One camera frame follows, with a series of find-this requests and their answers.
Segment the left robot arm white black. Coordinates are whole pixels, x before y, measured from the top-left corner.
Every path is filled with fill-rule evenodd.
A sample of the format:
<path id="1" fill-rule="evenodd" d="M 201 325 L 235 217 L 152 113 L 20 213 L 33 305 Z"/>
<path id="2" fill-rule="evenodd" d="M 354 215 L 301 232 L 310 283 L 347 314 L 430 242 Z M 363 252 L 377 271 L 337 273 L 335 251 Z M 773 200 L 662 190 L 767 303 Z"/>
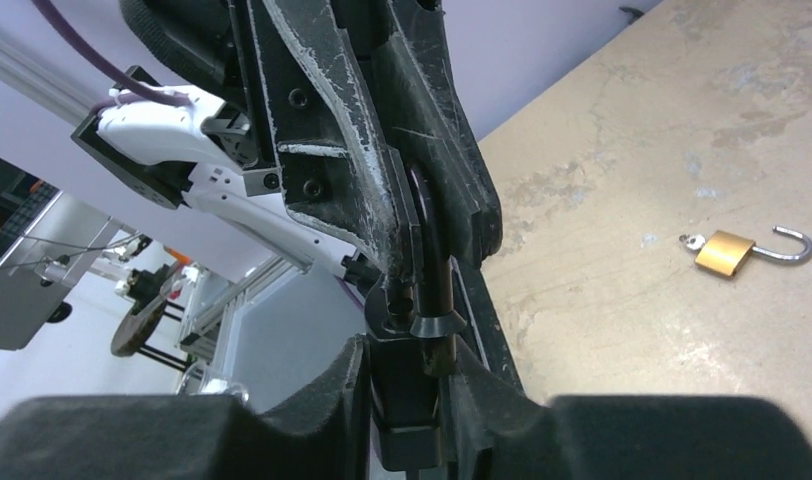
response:
<path id="1" fill-rule="evenodd" d="M 437 1 L 123 1 L 128 28 L 182 79 L 171 104 L 124 81 L 74 141 L 168 209 L 198 166 L 355 246 L 392 279 L 425 244 L 479 267 L 502 243 L 498 194 L 457 96 Z"/>

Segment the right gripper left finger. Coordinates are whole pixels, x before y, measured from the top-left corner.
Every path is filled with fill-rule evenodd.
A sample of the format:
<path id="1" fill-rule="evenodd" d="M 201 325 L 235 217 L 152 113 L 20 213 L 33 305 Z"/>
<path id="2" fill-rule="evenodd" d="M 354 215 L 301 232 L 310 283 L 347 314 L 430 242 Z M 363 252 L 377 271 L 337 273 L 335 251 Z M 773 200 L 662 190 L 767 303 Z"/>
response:
<path id="1" fill-rule="evenodd" d="M 363 335 L 349 338 L 327 369 L 261 414 L 265 479 L 366 479 L 370 366 Z"/>

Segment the brass padlock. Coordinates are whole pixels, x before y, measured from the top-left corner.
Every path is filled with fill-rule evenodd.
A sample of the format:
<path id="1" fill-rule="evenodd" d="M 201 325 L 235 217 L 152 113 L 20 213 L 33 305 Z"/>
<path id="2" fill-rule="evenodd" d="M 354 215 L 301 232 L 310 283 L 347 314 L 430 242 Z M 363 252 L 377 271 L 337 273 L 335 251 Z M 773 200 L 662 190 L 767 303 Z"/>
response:
<path id="1" fill-rule="evenodd" d="M 774 225 L 772 232 L 796 241 L 801 249 L 795 253 L 776 252 L 759 246 L 749 238 L 717 230 L 711 236 L 705 236 L 707 242 L 702 250 L 692 252 L 695 254 L 694 263 L 702 270 L 731 278 L 752 256 L 782 265 L 800 265 L 810 260 L 812 239 L 809 236 L 782 225 Z"/>

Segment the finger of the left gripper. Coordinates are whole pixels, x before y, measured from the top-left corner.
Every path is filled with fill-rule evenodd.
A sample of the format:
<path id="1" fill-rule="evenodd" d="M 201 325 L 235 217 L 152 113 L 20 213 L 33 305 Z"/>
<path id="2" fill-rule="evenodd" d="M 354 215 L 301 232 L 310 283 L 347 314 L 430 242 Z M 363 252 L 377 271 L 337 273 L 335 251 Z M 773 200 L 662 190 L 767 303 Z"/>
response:
<path id="1" fill-rule="evenodd" d="M 250 1 L 246 103 L 289 216 L 410 283 L 420 228 L 399 152 L 373 98 L 378 1 Z"/>
<path id="2" fill-rule="evenodd" d="M 451 254 L 478 268 L 500 249 L 502 210 L 454 86 L 441 5 L 382 1 L 379 11 L 373 94 L 385 135 L 431 181 Z"/>

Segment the black padlock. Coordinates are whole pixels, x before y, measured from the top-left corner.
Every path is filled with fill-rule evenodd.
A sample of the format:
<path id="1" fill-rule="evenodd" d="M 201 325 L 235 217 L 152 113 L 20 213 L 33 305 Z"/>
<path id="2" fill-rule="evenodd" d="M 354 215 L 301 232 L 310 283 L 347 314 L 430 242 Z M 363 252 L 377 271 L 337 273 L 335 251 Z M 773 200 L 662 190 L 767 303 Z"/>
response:
<path id="1" fill-rule="evenodd" d="M 422 479 L 445 470 L 443 411 L 455 370 L 455 312 L 444 214 L 429 176 L 407 169 L 420 232 L 410 282 L 380 279 L 366 299 L 372 445 L 381 467 Z"/>

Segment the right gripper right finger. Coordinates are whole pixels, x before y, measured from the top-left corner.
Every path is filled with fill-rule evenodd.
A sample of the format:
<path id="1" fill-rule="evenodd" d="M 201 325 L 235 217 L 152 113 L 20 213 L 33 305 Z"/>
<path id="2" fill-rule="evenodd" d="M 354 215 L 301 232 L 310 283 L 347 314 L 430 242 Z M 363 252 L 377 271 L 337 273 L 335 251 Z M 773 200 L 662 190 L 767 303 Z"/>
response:
<path id="1" fill-rule="evenodd" d="M 487 370 L 463 341 L 449 390 L 455 479 L 552 477 L 552 414 Z"/>

